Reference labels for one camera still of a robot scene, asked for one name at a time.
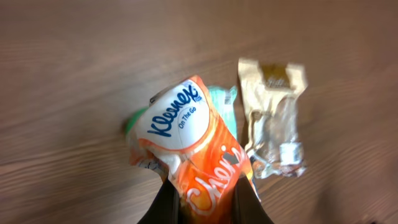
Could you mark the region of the green lid jar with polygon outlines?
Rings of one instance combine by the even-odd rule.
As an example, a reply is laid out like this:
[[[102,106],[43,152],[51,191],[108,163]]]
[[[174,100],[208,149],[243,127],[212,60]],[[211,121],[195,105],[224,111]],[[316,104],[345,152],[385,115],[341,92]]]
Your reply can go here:
[[[141,108],[131,115],[131,117],[126,121],[126,125],[124,128],[124,133],[125,135],[128,135],[129,131],[132,129],[134,124],[137,122],[137,120],[148,110],[148,107]]]

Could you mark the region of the teal wipes packet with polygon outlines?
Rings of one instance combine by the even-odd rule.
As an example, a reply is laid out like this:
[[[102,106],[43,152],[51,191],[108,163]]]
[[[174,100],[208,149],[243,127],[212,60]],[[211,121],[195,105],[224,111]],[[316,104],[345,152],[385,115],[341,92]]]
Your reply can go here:
[[[217,112],[230,133],[237,139],[237,124],[234,113],[234,101],[238,94],[237,87],[233,86],[230,89],[225,89],[220,86],[209,86],[208,90]]]

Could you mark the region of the beige snack pouch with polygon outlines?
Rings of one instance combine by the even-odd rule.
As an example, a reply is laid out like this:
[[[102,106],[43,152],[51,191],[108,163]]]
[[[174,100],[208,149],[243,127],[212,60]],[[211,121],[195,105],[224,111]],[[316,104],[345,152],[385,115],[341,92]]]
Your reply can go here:
[[[238,61],[249,156],[254,176],[299,177],[306,169],[297,131],[297,101],[308,87],[303,65]]]

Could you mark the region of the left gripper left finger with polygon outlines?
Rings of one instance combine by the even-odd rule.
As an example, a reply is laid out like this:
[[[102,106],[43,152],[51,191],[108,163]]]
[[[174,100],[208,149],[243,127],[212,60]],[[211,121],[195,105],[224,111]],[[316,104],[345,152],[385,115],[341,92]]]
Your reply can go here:
[[[145,215],[137,224],[178,224],[179,196],[169,180],[166,180]]]

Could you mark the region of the orange Kleenex tissue pack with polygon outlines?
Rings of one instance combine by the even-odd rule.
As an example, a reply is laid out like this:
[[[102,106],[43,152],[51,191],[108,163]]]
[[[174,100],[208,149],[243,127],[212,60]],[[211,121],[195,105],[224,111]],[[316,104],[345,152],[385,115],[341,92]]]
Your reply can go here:
[[[148,108],[126,135],[131,164],[172,183],[189,223],[231,223],[235,185],[253,171],[202,79],[162,90]]]

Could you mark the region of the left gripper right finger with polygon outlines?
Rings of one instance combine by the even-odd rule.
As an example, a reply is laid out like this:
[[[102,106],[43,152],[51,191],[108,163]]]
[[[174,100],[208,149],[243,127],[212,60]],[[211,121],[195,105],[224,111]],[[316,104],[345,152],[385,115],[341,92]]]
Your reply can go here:
[[[247,177],[239,178],[234,188],[233,224],[274,224]]]

